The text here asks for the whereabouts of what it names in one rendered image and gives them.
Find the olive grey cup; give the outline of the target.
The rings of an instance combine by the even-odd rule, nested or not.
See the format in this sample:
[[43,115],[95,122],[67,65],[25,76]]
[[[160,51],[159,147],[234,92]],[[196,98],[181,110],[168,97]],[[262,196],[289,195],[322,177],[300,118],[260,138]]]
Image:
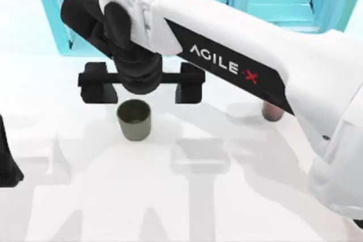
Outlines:
[[129,141],[143,141],[151,132],[151,108],[140,99],[122,102],[116,111],[124,137]]

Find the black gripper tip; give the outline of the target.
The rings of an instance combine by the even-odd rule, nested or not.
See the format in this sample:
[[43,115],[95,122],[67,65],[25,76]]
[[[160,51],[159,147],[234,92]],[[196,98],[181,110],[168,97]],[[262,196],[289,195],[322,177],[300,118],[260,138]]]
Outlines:
[[24,179],[24,174],[10,152],[3,117],[0,114],[0,188],[14,188]]

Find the brown cup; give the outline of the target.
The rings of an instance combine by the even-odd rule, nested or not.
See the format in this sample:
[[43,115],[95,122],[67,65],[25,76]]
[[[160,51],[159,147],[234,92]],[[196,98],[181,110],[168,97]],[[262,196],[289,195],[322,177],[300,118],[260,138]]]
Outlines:
[[264,101],[262,107],[262,115],[267,121],[277,122],[283,117],[284,110],[267,101]]

